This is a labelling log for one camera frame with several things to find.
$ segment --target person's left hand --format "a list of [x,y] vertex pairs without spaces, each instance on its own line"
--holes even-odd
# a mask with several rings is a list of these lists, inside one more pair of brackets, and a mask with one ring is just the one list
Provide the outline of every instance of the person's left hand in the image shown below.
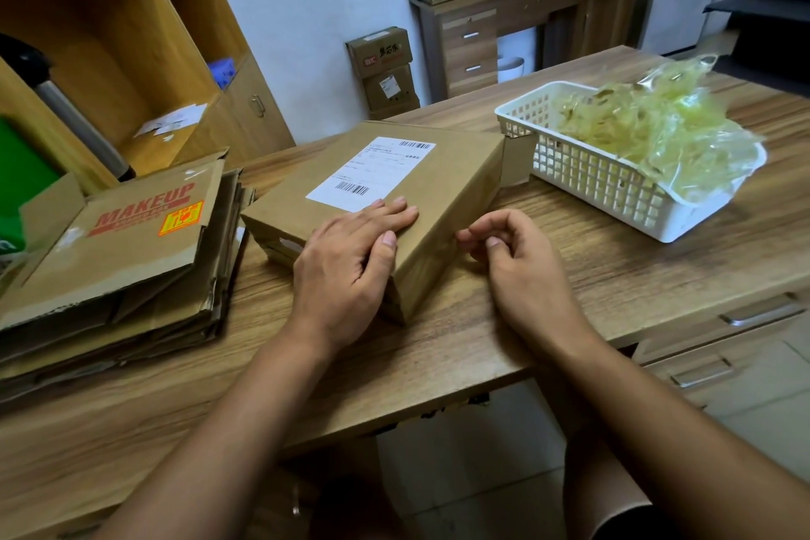
[[396,231],[418,216],[404,197],[389,205],[379,199],[316,229],[293,267],[289,322],[333,351],[357,340],[382,303],[394,268]]

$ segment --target barcode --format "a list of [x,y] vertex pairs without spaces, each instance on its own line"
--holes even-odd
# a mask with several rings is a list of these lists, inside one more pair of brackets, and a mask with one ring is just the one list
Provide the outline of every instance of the barcode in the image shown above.
[[406,148],[427,149],[430,147],[430,143],[420,143],[419,141],[400,141],[400,146],[405,146]]
[[350,184],[349,182],[341,182],[337,186],[335,186],[338,190],[345,190],[346,192],[352,192],[356,195],[364,195],[370,189],[368,186],[361,186],[360,184]]

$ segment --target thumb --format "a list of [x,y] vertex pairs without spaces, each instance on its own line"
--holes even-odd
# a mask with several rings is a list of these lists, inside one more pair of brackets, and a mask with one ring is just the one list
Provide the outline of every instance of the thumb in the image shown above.
[[396,256],[397,235],[393,230],[387,230],[377,238],[371,247],[369,262],[359,279],[360,284],[372,290],[380,300],[385,292],[388,278],[394,270]]
[[484,245],[487,247],[487,257],[489,258],[489,268],[500,267],[506,260],[512,259],[509,246],[497,237],[488,237]]

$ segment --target hand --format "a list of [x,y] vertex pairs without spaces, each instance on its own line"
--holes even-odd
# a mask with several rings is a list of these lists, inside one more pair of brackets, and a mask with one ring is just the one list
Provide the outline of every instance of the hand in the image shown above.
[[289,323],[332,351],[357,340],[382,303],[394,268],[396,231],[418,216],[404,197],[389,205],[379,199],[316,229],[293,267]]
[[459,246],[489,266],[492,296],[501,314],[544,351],[573,330],[590,325],[573,296],[551,240],[517,209],[487,213],[456,234]]

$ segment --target forearm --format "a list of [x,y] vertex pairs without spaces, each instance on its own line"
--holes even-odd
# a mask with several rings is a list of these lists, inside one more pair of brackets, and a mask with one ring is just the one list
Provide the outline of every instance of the forearm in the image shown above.
[[265,344],[202,424],[97,534],[183,540],[236,537],[296,413],[332,352],[285,327]]
[[616,455],[690,537],[804,537],[810,489],[677,392],[572,324],[545,345],[606,427]]

